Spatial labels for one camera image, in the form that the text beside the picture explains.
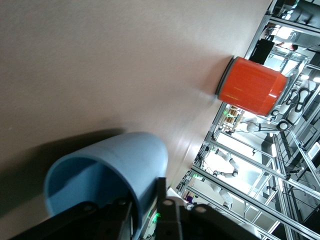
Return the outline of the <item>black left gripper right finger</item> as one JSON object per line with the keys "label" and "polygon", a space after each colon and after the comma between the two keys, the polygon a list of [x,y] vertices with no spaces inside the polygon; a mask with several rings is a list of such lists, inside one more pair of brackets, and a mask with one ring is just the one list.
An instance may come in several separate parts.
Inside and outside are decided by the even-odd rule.
{"label": "black left gripper right finger", "polygon": [[187,210],[167,197],[167,180],[157,180],[156,240],[257,240],[258,237],[211,207]]}

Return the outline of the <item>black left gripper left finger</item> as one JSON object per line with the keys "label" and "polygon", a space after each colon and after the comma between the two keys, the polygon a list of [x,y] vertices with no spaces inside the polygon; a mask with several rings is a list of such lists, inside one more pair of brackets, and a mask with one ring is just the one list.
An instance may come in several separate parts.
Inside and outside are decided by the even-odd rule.
{"label": "black left gripper left finger", "polygon": [[98,207],[84,201],[12,237],[13,240],[131,240],[133,203],[118,198]]}

